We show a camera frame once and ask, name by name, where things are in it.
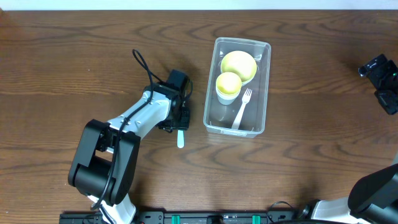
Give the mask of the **mint green plastic spoon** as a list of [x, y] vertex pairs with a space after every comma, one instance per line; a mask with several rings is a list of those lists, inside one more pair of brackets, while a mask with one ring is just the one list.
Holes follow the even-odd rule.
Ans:
[[183, 130], [178, 130], [177, 132], [177, 147], [182, 149], [185, 146], [185, 136]]

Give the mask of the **white plastic cup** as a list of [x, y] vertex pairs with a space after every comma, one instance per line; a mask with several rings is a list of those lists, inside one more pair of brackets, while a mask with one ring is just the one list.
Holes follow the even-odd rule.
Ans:
[[216, 89], [216, 94], [218, 97], [218, 101], [222, 105], [230, 105], [239, 96], [240, 91], [238, 91], [237, 93], [234, 93], [232, 95], [226, 95], [226, 94], [220, 92], [218, 89]]

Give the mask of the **yellow plastic cup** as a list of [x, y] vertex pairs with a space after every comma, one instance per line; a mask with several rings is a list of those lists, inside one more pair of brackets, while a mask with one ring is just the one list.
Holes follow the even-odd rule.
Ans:
[[216, 79], [216, 88], [225, 95], [235, 95], [241, 87], [241, 78], [233, 72], [224, 72]]

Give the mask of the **clear plastic container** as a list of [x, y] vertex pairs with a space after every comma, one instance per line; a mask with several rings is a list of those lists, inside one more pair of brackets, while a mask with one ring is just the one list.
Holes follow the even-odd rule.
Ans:
[[[217, 95], [216, 79], [222, 73], [223, 57], [235, 50], [247, 52], [254, 57], [256, 74], [243, 85], [236, 99], [227, 101], [227, 98]], [[215, 40], [203, 115], [203, 124], [208, 132], [245, 138], [254, 138], [264, 132], [270, 67], [271, 45], [267, 42], [232, 37], [219, 37]], [[242, 112], [239, 126], [233, 128], [246, 89], [252, 90], [251, 99]]]

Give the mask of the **yellow plastic bowl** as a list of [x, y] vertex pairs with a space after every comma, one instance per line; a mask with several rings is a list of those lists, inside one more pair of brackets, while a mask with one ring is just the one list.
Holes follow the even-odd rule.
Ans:
[[221, 72], [232, 72], [238, 75], [242, 85], [248, 84], [257, 73], [257, 63], [247, 52], [235, 50], [226, 54], [221, 61]]

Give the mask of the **pink plastic fork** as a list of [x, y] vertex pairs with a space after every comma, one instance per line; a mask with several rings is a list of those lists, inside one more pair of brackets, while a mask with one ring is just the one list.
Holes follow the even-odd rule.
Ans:
[[251, 99], [251, 95], [252, 95], [252, 90], [250, 88], [247, 88], [246, 91], [244, 92], [244, 95], [242, 97], [242, 105], [233, 121], [232, 124], [232, 129], [238, 129], [240, 124], [241, 124], [241, 120], [243, 117], [243, 113], [245, 110], [246, 105], [250, 102]]

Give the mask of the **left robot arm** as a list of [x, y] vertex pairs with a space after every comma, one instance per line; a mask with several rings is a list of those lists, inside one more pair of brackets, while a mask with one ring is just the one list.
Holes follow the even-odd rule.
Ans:
[[68, 183], [99, 210], [103, 223], [132, 223], [136, 207], [128, 196], [141, 140], [149, 131], [187, 130], [189, 81], [160, 82], [145, 87], [140, 100], [107, 122], [92, 119], [82, 132]]

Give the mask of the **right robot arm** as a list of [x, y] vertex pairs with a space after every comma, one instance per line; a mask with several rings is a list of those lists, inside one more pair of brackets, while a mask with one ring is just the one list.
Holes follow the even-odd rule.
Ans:
[[[397, 66], [384, 54], [358, 68], [373, 84], [379, 104], [389, 115], [397, 114]], [[391, 166], [369, 174], [348, 197], [317, 200], [298, 216], [304, 223], [397, 223], [397, 159]]]

